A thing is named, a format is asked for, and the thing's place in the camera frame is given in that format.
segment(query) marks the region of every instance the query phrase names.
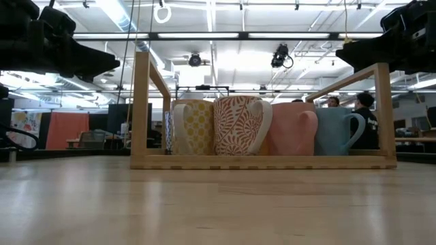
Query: chair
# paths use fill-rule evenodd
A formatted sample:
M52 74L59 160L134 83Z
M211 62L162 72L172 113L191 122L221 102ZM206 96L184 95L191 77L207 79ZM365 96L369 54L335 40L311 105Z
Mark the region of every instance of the chair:
M80 134L80 139L77 148L72 149L104 149L106 134L104 132L83 132Z

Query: camera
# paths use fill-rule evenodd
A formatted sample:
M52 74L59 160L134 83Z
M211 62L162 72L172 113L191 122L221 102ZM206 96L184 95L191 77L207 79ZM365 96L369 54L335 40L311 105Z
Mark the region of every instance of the camera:
M284 64L286 62L286 59L291 59L292 65L289 67L286 67ZM272 68L291 68L294 65L294 60L292 60L292 57L289 55L289 49L287 48L287 44L280 44L275 53L272 56L271 66Z
M199 67L202 64L202 59L200 58L200 55L197 53L193 53L191 55L191 58L189 58L189 65L192 67Z

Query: pink mug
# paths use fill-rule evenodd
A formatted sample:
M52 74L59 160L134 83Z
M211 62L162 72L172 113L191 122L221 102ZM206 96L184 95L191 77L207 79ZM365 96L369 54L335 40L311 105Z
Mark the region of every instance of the pink mug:
M273 156L313 156L318 119L312 103L272 105L268 132L269 154Z

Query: yellow mug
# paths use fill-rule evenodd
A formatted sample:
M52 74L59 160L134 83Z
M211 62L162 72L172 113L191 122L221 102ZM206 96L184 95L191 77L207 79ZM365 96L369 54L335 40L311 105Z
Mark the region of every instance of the yellow mug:
M212 102L201 99L173 101L172 129L172 154L215 154Z

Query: red leaf patterned mug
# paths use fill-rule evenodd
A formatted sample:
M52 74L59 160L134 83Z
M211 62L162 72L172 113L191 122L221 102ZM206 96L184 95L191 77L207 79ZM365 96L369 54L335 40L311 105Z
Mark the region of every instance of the red leaf patterned mug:
M271 104L254 96L224 97L214 102L215 153L258 154L271 125Z

